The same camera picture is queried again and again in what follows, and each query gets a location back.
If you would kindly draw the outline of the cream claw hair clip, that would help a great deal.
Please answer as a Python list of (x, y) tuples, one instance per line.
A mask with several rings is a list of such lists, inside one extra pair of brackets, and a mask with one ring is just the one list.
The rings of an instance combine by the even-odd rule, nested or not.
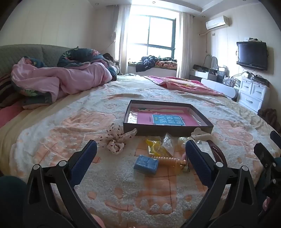
[(201, 128), (197, 127), (191, 133), (191, 138), (194, 141), (207, 141), (207, 140), (211, 140), (211, 134), (202, 131)]

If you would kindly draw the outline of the white pearl hair accessory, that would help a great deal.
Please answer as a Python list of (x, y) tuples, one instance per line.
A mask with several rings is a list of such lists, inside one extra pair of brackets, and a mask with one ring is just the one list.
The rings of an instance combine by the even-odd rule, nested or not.
[(192, 140), (192, 138), (191, 137), (179, 137), (178, 138), (178, 146), (180, 146), (181, 148), (184, 148), (186, 142), (188, 142), (189, 140)]

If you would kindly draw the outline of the earrings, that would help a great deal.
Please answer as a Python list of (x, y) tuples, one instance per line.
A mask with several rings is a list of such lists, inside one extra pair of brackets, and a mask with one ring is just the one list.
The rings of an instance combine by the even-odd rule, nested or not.
[(171, 156), (174, 155), (173, 140), (168, 133), (166, 133), (165, 137), (163, 138), (162, 146)]

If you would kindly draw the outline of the polka dot fabric scrunchie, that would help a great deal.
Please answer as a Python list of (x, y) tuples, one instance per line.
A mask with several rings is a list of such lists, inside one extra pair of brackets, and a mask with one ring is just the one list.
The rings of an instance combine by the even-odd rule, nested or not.
[(124, 150), (127, 141), (133, 139), (136, 134), (136, 128), (125, 133), (120, 125), (112, 123), (106, 130), (105, 135), (99, 137), (98, 145), (108, 149), (113, 154), (120, 154)]

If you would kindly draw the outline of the blue small jewelry box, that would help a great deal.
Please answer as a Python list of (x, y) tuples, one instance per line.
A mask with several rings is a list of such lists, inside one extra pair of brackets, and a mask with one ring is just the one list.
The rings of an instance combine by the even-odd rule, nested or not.
[(159, 162), (157, 159), (153, 159), (151, 157), (146, 157), (143, 155), (140, 155), (135, 164), (134, 169), (138, 172), (144, 173), (144, 174), (152, 174), (155, 175), (157, 172)]

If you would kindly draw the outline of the yellow bangles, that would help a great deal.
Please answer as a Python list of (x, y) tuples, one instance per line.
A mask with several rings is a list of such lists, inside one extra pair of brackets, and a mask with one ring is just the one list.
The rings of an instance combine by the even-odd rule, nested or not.
[(146, 139), (145, 142), (151, 156), (161, 156), (161, 141)]

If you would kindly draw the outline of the white drawer cabinet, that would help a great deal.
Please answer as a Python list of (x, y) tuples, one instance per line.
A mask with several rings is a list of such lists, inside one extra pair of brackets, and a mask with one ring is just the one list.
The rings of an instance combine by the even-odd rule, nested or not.
[(258, 113), (262, 108), (267, 108), (270, 98), (270, 89), (266, 85), (243, 77), (239, 87), (237, 103), (247, 109)]

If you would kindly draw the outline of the white curtain right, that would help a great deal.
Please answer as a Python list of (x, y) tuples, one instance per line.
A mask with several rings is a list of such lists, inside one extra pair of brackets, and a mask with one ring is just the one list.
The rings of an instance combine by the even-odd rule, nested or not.
[(181, 12), (180, 19), (177, 77), (188, 79), (192, 62), (193, 16), (186, 12)]

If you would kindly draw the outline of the white curtain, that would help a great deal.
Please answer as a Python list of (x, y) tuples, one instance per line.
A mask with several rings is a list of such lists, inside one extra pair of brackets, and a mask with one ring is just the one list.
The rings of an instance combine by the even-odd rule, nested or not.
[(115, 59), (119, 62), (120, 72), (128, 72), (127, 44), (131, 4), (119, 6), (115, 38)]
[(180, 19), (177, 77), (188, 79), (192, 62), (193, 16), (186, 12), (181, 12)]

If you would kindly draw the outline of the dark cardboard box tray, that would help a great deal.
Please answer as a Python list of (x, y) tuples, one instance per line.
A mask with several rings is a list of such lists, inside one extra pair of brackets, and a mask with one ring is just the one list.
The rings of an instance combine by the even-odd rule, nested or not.
[(191, 136), (196, 128), (211, 133), (213, 124), (189, 103), (131, 100), (123, 121), (124, 132), (137, 136)]

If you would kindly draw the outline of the pink quilt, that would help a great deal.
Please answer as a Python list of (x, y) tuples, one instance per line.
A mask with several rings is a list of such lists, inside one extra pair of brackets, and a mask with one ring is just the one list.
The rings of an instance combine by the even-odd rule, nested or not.
[(71, 63), (67, 67), (37, 68), (22, 58), (12, 68), (11, 81), (26, 97), (24, 109), (50, 105), (67, 95), (86, 91), (116, 79), (106, 62)]

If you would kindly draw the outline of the white air conditioner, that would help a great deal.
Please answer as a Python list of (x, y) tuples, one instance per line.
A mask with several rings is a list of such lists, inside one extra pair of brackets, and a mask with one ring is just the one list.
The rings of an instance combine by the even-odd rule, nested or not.
[(215, 28), (223, 27), (223, 26), (229, 26), (229, 18), (226, 16), (220, 16), (215, 19), (209, 20), (205, 23), (207, 30), (212, 30)]

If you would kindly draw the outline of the grey green headboard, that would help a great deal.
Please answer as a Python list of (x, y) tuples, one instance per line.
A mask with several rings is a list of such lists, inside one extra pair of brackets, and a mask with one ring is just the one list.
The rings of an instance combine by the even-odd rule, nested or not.
[(39, 44), (15, 44), (1, 46), (1, 77), (12, 71), (12, 66), (24, 57), (39, 59), (48, 67), (57, 66), (61, 55), (70, 50), (62, 46)]

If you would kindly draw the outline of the dark floral duvet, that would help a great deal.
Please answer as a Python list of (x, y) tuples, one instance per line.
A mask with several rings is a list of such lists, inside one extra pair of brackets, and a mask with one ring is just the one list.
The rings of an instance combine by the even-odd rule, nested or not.
[(56, 67), (23, 57), (18, 62), (19, 78), (25, 86), (61, 87), (67, 93), (87, 90), (117, 80), (117, 74), (101, 53), (94, 49), (75, 48), (59, 58)]

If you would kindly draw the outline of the black wall television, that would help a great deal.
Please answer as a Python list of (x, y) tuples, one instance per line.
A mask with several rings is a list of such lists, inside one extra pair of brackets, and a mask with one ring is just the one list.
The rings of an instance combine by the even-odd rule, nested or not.
[(247, 68), (267, 71), (268, 50), (265, 42), (237, 42), (237, 64)]

